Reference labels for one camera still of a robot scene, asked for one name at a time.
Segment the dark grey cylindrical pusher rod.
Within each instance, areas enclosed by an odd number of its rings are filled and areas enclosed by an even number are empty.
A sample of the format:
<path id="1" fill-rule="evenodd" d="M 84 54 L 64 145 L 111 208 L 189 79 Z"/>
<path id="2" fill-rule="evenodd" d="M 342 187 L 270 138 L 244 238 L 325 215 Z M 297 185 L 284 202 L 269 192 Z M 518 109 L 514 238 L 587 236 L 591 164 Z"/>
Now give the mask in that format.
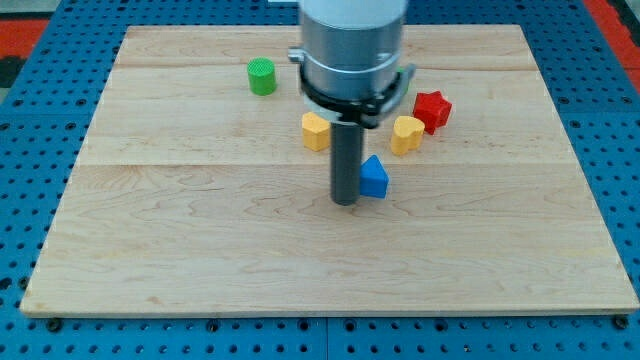
<path id="1" fill-rule="evenodd" d="M 332 123 L 330 130 L 331 199 L 348 206 L 360 196 L 364 129 L 358 125 Z"/>

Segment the black clamp ring mount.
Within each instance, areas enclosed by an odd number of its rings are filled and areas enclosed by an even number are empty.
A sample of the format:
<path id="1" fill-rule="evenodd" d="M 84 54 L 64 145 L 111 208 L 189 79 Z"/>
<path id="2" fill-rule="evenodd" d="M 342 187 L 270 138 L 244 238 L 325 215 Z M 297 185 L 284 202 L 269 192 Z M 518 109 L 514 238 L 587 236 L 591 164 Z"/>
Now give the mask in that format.
<path id="1" fill-rule="evenodd" d="M 415 64 L 404 66 L 411 72 L 411 80 L 416 72 Z M 344 100 L 323 94 L 314 88 L 304 74 L 305 65 L 299 66 L 300 90 L 309 109 L 325 120 L 343 125 L 359 125 L 365 129 L 375 129 L 380 122 L 394 111 L 405 95 L 399 88 L 396 71 L 391 84 L 382 92 L 360 100 Z"/>

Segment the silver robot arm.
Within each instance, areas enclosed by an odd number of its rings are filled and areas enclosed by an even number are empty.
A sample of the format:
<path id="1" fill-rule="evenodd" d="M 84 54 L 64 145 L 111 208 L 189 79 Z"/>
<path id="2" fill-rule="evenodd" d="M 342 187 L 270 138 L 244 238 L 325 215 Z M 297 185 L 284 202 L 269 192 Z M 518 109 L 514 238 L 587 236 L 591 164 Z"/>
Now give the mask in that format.
<path id="1" fill-rule="evenodd" d="M 407 0 L 305 0 L 298 65 L 309 109 L 329 122 L 330 196 L 348 206 L 360 197 L 364 133 L 404 98 L 416 67 L 401 67 Z"/>

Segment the green block behind arm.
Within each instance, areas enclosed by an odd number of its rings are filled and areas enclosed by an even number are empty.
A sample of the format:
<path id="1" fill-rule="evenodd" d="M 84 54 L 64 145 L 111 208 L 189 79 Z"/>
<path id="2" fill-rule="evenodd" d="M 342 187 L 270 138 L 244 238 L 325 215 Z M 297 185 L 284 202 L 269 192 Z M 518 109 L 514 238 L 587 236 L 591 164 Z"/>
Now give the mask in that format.
<path id="1" fill-rule="evenodd" d="M 411 81 L 411 72 L 406 67 L 399 67 L 397 73 L 399 76 L 399 88 L 402 90 L 402 94 L 405 95 L 408 92 Z"/>

